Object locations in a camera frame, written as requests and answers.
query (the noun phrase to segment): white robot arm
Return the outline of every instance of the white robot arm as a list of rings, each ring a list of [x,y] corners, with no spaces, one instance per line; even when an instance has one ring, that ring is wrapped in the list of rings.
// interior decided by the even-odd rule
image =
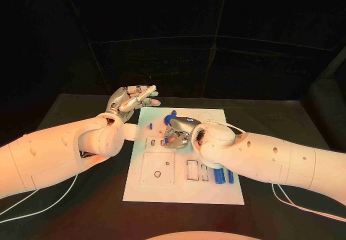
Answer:
[[[182,148],[191,140],[198,159],[221,169],[266,183],[290,185],[325,194],[346,205],[346,154],[299,145],[276,137],[244,132],[232,125],[191,118],[170,119],[168,130],[176,140],[168,148]]]
[[[121,87],[97,117],[36,131],[0,148],[0,198],[45,188],[116,156],[137,125],[134,109],[159,106],[156,86]]]

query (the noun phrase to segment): table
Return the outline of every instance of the table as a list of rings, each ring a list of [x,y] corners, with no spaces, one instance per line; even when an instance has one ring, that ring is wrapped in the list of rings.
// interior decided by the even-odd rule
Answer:
[[[108,98],[61,94],[38,129],[95,117],[106,111]],[[247,132],[329,149],[299,101],[157,99],[162,107],[224,109],[228,123]],[[137,110],[129,122],[136,124],[139,116]],[[80,174],[68,195],[46,212],[0,225],[0,239],[146,239],[183,231],[228,232],[268,240],[346,237],[343,222],[283,204],[271,185],[244,176],[240,183],[245,205],[123,201],[133,145],[126,141],[119,155]],[[72,180],[41,189],[0,219],[46,208]],[[345,206],[329,197],[292,186],[284,190],[297,205],[346,217]],[[28,193],[2,199],[0,209],[25,196]]]

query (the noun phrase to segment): silver metal part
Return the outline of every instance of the silver metal part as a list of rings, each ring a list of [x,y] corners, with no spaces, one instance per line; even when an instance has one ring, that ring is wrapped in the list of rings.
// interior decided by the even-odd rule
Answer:
[[[169,121],[165,132],[165,138],[176,138],[175,141],[165,144],[166,148],[183,149],[189,145],[195,127],[201,121],[191,117],[176,117]]]

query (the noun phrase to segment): small blue piece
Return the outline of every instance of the small blue piece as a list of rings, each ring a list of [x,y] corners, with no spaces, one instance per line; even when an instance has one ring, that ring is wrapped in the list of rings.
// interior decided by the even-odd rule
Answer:
[[[224,168],[221,168],[221,169],[214,169],[214,177],[215,177],[215,183],[217,183],[217,184],[224,184],[224,183],[227,183]]]
[[[175,119],[176,117],[178,117],[178,111],[173,110],[172,114],[165,117],[165,124],[166,124],[166,126],[169,125],[170,120]]]
[[[234,172],[228,170],[228,177],[230,177],[230,183],[234,184],[235,180],[234,180]]]

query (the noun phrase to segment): black tabletop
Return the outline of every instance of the black tabletop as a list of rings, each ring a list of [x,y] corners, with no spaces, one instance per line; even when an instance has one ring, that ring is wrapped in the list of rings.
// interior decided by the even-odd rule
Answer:
[[[95,117],[106,110],[108,98],[61,94],[39,130]],[[329,149],[299,101],[157,99],[160,107],[224,109],[228,123],[247,132]],[[129,122],[136,124],[139,116],[140,110]],[[146,239],[183,231],[228,232],[260,239],[346,238],[343,222],[286,205],[274,197],[271,185],[244,176],[240,184],[245,205],[123,201],[133,146],[126,141],[119,155],[80,174],[68,195],[46,212],[0,224],[2,240]],[[45,209],[72,180],[41,189],[0,216],[0,221]],[[329,197],[297,187],[283,188],[297,205],[346,216],[345,206]],[[2,199],[0,212],[25,196],[28,193]]]

